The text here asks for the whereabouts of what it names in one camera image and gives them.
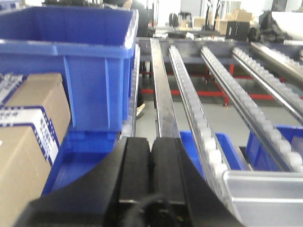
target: cardboard box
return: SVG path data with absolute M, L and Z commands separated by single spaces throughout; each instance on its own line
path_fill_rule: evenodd
M 205 18 L 204 17 L 194 17 L 194 26 L 193 27 L 202 27 L 205 25 Z
M 70 123 L 60 74 L 30 75 L 6 106 L 43 106 L 59 143 Z M 30 126 L 0 128 L 0 226 L 13 225 L 27 203 L 41 195 L 51 165 Z
M 216 19 L 216 30 L 220 32 L 220 35 L 226 34 L 227 23 L 229 20 L 227 19 Z
M 232 20 L 245 20 L 250 21 L 252 17 L 252 13 L 247 12 L 243 9 L 234 9 L 232 11 Z

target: black box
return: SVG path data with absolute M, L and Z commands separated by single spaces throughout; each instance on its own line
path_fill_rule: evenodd
M 249 22 L 229 21 L 227 22 L 225 39 L 246 41 L 249 30 Z

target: black cable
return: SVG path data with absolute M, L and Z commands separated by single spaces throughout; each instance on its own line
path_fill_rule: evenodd
M 162 194 L 154 194 L 145 197 L 139 203 L 133 205 L 133 207 L 129 209 L 125 216 L 123 227 L 145 227 L 146 224 L 143 219 L 143 214 L 147 208 L 157 203 L 162 204 L 168 210 L 168 215 L 173 221 L 174 226 L 176 226 L 177 217 L 171 205 Z

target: label on cardboard box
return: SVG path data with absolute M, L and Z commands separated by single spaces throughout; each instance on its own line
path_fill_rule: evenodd
M 4 105 L 22 85 L 26 77 L 22 75 L 0 74 L 0 105 Z
M 31 126 L 46 160 L 53 165 L 59 142 L 42 106 L 2 107 L 0 127 Z

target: red frame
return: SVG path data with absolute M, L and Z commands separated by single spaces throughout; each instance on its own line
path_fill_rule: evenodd
M 148 74 L 148 75 L 152 75 L 153 72 L 146 72 L 146 71 L 142 71 L 140 72 L 142 74 Z M 234 64 L 231 64 L 229 66 L 229 73 L 231 75 L 233 75 L 234 73 Z M 210 75 L 209 73 L 209 69 L 206 67 L 205 69 L 205 73 L 204 74 L 190 74 L 190 76 L 196 76 L 196 77 L 204 77 L 207 81 L 212 81 L 213 85 L 218 89 L 218 91 L 197 91 L 198 96 L 207 96 L 207 97 L 223 97 L 224 98 L 224 106 L 228 106 L 229 104 L 229 97 L 228 95 L 222 90 L 221 86 L 218 85 L 214 80 L 213 80 L 213 76 Z M 253 77 L 251 76 L 234 76 L 234 78 L 237 79 L 253 79 Z M 142 89 L 141 92 L 143 94 L 153 94 L 153 89 Z M 171 90 L 171 94 L 172 95 L 180 95 L 179 90 Z M 249 94 L 249 96 L 252 99 L 256 99 L 256 100 L 274 100 L 274 98 L 272 97 L 272 95 L 268 95 L 268 94 Z

